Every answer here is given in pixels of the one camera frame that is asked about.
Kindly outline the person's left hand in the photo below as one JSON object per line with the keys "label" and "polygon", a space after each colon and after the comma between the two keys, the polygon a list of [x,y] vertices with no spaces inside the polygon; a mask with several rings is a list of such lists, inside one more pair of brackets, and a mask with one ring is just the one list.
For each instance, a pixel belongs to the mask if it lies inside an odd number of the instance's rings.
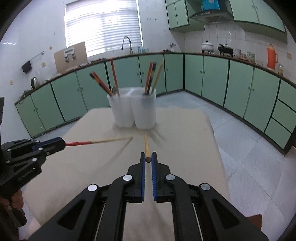
{"label": "person's left hand", "polygon": [[13,211],[23,209],[22,190],[10,199],[1,197],[1,240],[20,240],[19,227],[22,226]]}

